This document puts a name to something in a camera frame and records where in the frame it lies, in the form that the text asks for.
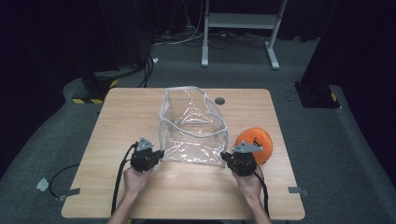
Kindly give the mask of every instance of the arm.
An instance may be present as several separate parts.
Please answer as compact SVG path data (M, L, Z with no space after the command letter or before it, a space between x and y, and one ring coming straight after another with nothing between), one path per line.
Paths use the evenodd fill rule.
M251 215L255 224L271 224L271 219L267 216L260 201L262 185L255 175L239 176L233 172L238 183L239 192L247 201Z
M107 224L126 223L131 207L140 191L142 191L142 189L146 186L152 170L153 169L150 169L145 173L139 173L133 167L130 167L123 172L125 188L124 196L122 197L116 211L114 211L113 215L108 220Z

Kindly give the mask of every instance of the gray carpet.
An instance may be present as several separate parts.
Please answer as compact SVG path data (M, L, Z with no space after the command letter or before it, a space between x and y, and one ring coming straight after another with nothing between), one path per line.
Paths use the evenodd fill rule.
M212 40L211 45L226 43ZM268 89L302 189L305 218L291 223L396 223L396 192L362 136L341 88L331 86L342 108L304 108L293 87L300 81L317 41L277 40L280 70L273 71L262 43L210 49L201 68L201 48L182 44L153 47L158 58L148 87ZM118 88L136 87L143 71L120 78ZM79 163L101 105L75 105L71 96L79 80L64 87L64 106L30 138L0 182L0 223L106 223L103 219L68 219L63 203L35 189L62 168ZM76 168L65 171L53 188L68 190Z

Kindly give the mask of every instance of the white metal stand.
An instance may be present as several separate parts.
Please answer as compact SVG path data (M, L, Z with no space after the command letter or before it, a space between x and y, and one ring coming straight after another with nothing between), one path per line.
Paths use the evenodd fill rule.
M209 0L206 0L205 6L205 30L204 43L202 46L202 67L209 66L209 48L208 48L208 32L209 27L225 27L225 28L248 28L248 29L268 29L273 30L270 42L265 42L265 49L271 61L274 70L279 69L274 53L274 43L277 31L282 21L283 12L288 0L282 0L280 9L276 15L257 15L257 14L234 14L234 13L209 13Z

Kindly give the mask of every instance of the orange ball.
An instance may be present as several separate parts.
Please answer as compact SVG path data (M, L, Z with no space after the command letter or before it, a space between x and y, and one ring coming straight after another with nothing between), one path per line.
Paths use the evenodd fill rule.
M262 128L253 127L241 132L236 138L235 145L243 141L262 147L262 151L253 152L253 156L258 164L266 163L273 153L273 142L270 134Z

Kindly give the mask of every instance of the clear plastic bag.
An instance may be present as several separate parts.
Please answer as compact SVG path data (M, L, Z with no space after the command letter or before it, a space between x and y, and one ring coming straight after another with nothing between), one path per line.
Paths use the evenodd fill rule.
M166 89L159 117L162 161L225 167L220 152L228 146L227 125L217 106L197 87Z

